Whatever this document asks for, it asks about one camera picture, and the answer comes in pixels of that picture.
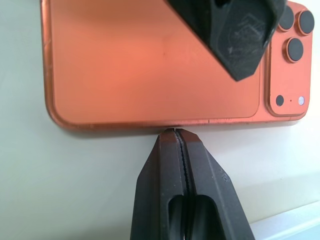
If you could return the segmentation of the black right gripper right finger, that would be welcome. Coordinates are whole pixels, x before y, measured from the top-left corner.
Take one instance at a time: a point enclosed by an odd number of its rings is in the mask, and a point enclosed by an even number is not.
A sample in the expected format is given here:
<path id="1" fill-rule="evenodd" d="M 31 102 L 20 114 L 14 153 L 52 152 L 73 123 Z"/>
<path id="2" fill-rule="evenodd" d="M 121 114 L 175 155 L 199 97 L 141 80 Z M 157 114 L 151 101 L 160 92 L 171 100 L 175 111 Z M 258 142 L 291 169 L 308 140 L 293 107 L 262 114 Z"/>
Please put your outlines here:
<path id="1" fill-rule="evenodd" d="M 187 183 L 187 240 L 249 240 L 251 227 L 233 183 L 198 135 L 177 129 Z"/>

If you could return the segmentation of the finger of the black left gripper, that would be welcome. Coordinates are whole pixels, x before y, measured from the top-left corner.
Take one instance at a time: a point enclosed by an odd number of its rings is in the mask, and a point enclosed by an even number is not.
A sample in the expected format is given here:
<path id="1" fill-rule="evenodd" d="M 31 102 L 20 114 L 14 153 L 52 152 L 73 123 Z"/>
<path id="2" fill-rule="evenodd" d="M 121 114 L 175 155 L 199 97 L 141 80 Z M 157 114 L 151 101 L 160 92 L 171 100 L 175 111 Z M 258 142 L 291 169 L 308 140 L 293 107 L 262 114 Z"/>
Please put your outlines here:
<path id="1" fill-rule="evenodd" d="M 235 81 L 252 76 L 285 11 L 285 0 L 169 0 Z"/>

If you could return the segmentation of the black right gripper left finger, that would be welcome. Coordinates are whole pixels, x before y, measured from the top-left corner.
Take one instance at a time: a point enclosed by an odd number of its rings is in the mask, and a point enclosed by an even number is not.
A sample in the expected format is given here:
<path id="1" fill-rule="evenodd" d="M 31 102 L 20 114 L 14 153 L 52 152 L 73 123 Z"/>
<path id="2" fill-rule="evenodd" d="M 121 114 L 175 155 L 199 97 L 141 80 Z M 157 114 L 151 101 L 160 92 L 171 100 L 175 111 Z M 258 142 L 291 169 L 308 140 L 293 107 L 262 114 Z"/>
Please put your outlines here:
<path id="1" fill-rule="evenodd" d="M 158 135 L 137 178 L 130 239 L 184 239 L 187 195 L 181 142 L 169 128 Z"/>

